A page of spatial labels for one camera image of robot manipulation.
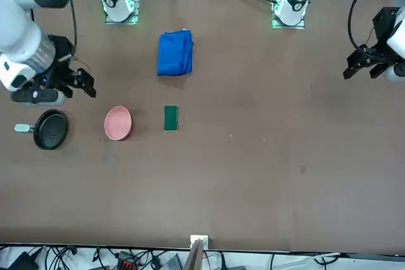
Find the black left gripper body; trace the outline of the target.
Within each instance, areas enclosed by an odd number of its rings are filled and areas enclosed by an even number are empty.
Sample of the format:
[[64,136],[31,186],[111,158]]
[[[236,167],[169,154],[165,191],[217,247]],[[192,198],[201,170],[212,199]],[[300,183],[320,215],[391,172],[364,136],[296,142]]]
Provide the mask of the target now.
[[377,43],[373,46],[377,54],[387,50],[387,39],[390,37],[400,7],[383,7],[373,18]]

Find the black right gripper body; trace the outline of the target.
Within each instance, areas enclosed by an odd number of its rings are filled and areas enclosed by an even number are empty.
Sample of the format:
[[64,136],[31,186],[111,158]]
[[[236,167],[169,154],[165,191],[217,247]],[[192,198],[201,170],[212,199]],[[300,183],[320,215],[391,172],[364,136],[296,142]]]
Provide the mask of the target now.
[[48,35],[56,54],[50,67],[37,75],[37,83],[47,89],[66,89],[72,85],[73,70],[70,69],[73,44],[64,36]]

